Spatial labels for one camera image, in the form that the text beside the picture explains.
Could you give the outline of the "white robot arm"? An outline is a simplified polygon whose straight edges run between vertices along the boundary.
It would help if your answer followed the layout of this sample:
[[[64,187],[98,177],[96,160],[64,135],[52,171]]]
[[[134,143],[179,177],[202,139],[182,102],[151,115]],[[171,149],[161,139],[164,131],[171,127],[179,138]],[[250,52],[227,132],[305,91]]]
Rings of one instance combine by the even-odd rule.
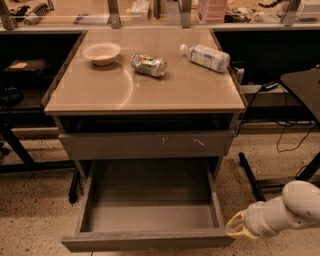
[[[228,236],[266,239],[287,229],[301,230],[320,225],[320,189],[306,181],[287,183],[281,195],[258,201],[236,213],[226,224]]]

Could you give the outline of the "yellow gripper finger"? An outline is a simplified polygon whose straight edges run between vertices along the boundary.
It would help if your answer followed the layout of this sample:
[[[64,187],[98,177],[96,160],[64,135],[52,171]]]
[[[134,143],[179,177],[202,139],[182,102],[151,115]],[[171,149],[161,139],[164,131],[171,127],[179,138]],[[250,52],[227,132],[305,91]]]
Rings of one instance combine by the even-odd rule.
[[[251,234],[247,230],[241,232],[229,232],[228,235],[236,240],[256,240],[257,236]]]
[[[226,224],[226,232],[228,234],[244,234],[247,231],[245,217],[244,210],[237,212]]]

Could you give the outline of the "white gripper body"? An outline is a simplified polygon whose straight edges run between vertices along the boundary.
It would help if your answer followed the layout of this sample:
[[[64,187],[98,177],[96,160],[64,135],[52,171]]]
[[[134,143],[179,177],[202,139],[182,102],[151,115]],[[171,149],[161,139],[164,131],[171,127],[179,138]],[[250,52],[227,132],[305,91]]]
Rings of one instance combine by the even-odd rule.
[[[294,223],[294,214],[285,206],[281,196],[258,201],[245,210],[245,227],[255,238],[271,238]]]

